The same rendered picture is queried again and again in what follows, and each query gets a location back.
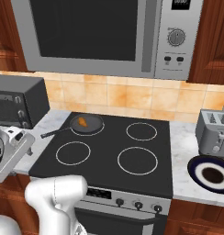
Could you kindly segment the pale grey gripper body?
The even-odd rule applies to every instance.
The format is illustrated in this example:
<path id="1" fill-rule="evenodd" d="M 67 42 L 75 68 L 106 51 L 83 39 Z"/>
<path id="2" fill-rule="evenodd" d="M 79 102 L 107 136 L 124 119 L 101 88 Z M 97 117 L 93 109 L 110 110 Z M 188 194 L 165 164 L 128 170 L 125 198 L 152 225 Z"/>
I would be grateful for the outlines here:
<path id="1" fill-rule="evenodd" d="M 9 173 L 13 171 L 21 158 L 27 154 L 28 149 L 32 147 L 35 138 L 26 133 L 22 140 L 16 147 L 8 143 L 4 150 L 3 159 L 0 163 L 0 184 L 8 177 Z"/>

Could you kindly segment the black frying pan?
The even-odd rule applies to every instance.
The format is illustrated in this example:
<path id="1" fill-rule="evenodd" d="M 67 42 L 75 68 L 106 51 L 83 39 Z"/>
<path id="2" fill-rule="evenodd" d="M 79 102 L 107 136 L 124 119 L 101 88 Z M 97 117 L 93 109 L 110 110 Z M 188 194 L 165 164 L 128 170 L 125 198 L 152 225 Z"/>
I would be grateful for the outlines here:
<path id="1" fill-rule="evenodd" d="M 87 127 L 80 126 L 78 124 L 78 118 L 84 118 L 87 123 Z M 58 134 L 62 131 L 65 130 L 70 130 L 71 132 L 75 133 L 76 135 L 81 135 L 81 136 L 91 136 L 99 131 L 101 131 L 104 128 L 105 124 L 103 119 L 95 114 L 79 114 L 76 115 L 71 121 L 70 124 L 67 128 L 65 129 L 57 129 L 45 134 L 41 134 L 40 136 L 44 139 L 49 136 Z"/>

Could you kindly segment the black stove with hob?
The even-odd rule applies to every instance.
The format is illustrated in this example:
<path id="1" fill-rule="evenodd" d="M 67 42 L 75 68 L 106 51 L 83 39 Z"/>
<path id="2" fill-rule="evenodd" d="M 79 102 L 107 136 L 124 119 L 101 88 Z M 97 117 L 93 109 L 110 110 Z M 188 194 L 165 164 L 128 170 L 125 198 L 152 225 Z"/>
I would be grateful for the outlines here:
<path id="1" fill-rule="evenodd" d="M 93 136 L 70 130 L 54 136 L 28 174 L 36 178 L 77 174 L 88 183 L 75 208 L 139 219 L 168 217 L 173 198 L 170 125 L 167 121 L 103 115 Z M 124 200 L 122 206 L 116 200 Z M 143 207 L 137 210 L 134 203 Z M 153 209 L 160 205 L 162 211 Z"/>

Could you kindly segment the brown wooden base cupboard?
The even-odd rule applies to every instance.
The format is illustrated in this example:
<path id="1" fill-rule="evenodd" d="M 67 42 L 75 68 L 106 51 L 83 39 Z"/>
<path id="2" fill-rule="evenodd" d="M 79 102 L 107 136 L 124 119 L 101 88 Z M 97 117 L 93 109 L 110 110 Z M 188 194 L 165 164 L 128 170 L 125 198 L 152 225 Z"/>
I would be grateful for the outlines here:
<path id="1" fill-rule="evenodd" d="M 224 207 L 173 199 L 164 235 L 224 235 Z"/>
<path id="2" fill-rule="evenodd" d="M 29 182 L 28 175 L 17 174 L 0 184 L 0 214 L 14 219 L 23 235 L 39 235 L 38 215 L 25 200 Z"/>

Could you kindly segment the black toaster oven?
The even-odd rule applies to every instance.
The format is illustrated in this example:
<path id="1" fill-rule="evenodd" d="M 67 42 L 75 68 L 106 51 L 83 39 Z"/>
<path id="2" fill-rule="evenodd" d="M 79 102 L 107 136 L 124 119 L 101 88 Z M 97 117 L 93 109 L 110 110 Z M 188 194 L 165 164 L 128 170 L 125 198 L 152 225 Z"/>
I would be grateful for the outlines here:
<path id="1" fill-rule="evenodd" d="M 43 78 L 0 74 L 0 126 L 33 129 L 49 110 Z"/>

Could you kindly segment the black oven door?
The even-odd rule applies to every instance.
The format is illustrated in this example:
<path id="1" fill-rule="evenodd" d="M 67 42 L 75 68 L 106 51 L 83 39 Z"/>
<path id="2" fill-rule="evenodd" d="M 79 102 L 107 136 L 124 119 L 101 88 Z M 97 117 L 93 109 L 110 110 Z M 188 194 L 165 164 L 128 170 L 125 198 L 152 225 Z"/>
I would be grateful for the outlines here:
<path id="1" fill-rule="evenodd" d="M 152 224 L 90 216 L 85 213 L 76 214 L 76 217 L 87 233 L 93 235 L 164 235 L 167 222 L 167 217 L 160 214 L 154 216 L 160 220 Z"/>

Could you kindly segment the microwave door with dark window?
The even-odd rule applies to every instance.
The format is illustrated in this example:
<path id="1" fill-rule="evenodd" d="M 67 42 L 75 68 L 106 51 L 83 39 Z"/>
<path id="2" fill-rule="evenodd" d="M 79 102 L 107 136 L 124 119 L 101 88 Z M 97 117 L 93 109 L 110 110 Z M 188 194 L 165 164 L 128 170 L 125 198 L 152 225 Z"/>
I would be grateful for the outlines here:
<path id="1" fill-rule="evenodd" d="M 11 0 L 32 72 L 152 78 L 162 0 L 157 0 L 151 71 L 141 70 L 146 0 Z"/>

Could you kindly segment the dark blue and white plate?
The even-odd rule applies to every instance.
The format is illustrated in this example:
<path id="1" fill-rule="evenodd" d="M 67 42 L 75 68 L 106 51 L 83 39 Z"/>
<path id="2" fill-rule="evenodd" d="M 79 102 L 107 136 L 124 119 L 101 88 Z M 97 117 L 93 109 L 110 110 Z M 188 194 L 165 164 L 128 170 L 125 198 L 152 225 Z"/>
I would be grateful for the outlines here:
<path id="1" fill-rule="evenodd" d="M 224 195 L 224 160 L 213 156 L 196 156 L 189 161 L 187 170 L 198 185 Z"/>

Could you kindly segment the silver microwave oven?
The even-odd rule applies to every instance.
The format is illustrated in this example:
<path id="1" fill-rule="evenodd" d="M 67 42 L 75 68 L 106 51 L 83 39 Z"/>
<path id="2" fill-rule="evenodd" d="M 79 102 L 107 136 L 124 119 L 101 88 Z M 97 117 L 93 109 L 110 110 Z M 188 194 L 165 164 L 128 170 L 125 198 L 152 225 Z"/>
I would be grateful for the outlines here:
<path id="1" fill-rule="evenodd" d="M 155 74 L 152 78 L 184 81 L 193 58 L 204 0 L 162 0 Z M 185 41 L 178 47 L 168 43 L 168 34 L 179 28 Z"/>

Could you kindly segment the silver toaster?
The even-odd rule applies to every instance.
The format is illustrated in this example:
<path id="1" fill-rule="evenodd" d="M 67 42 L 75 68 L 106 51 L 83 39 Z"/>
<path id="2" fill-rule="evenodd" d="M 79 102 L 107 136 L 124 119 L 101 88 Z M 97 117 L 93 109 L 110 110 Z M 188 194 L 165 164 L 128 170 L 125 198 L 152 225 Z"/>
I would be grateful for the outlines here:
<path id="1" fill-rule="evenodd" d="M 224 159 L 224 111 L 201 109 L 196 139 L 200 154 Z"/>

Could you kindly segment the grey microwave dial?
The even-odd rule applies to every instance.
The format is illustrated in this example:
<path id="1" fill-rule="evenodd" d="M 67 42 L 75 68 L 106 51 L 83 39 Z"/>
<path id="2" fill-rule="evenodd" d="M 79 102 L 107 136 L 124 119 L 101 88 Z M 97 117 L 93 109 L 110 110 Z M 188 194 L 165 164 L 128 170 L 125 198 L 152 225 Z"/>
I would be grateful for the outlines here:
<path id="1" fill-rule="evenodd" d="M 179 29 L 173 29 L 168 34 L 168 43 L 173 47 L 178 47 L 182 45 L 185 41 L 185 33 Z"/>

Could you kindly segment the brown wooden wall cupboard door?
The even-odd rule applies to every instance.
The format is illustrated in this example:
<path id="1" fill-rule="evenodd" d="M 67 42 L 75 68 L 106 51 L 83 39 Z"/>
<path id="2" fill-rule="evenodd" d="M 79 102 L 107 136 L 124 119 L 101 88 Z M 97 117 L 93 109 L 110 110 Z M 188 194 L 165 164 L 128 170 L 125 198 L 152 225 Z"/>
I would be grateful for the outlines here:
<path id="1" fill-rule="evenodd" d="M 11 0 L 0 0 L 0 71 L 27 70 Z"/>
<path id="2" fill-rule="evenodd" d="M 204 0 L 187 82 L 224 84 L 224 0 Z"/>

